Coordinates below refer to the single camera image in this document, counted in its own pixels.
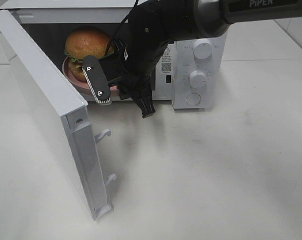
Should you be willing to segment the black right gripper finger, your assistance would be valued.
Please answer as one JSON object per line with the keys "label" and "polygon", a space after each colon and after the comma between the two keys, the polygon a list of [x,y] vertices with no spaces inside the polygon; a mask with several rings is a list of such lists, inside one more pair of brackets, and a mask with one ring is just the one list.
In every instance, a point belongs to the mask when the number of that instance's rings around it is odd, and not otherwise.
{"label": "black right gripper finger", "polygon": [[155,113],[151,82],[148,80],[141,86],[136,86],[130,91],[130,97],[142,111],[142,117],[147,118]]}
{"label": "black right gripper finger", "polygon": [[124,42],[119,38],[112,41],[113,53],[112,59],[127,59],[127,48]]}

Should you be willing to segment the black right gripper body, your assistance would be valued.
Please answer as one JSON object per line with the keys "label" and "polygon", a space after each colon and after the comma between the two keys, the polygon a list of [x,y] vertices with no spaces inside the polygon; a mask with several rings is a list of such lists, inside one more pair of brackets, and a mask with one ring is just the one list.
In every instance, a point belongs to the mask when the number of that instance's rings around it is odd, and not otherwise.
{"label": "black right gripper body", "polygon": [[99,60],[99,65],[101,92],[105,92],[107,87],[116,86],[121,100],[126,100],[135,93],[146,96],[152,94],[152,75],[136,73],[129,69],[121,54],[109,54]]}

